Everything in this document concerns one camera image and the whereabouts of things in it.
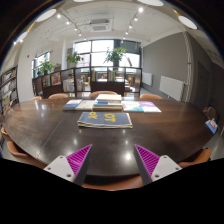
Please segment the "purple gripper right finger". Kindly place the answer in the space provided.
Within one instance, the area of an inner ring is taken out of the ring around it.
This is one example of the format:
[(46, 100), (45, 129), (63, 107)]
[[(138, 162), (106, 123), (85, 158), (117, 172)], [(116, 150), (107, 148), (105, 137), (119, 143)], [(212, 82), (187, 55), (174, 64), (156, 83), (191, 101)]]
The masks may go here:
[(144, 185), (181, 170), (168, 155), (158, 156), (139, 145), (135, 145), (134, 156)]

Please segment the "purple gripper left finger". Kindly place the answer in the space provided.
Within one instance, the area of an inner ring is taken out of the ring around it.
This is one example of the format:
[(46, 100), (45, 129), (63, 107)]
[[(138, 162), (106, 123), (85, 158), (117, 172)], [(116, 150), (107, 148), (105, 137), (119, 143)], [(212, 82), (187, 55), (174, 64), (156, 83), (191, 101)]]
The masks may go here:
[(87, 145), (69, 156), (60, 155), (44, 170), (81, 186), (87, 173), (91, 147)]

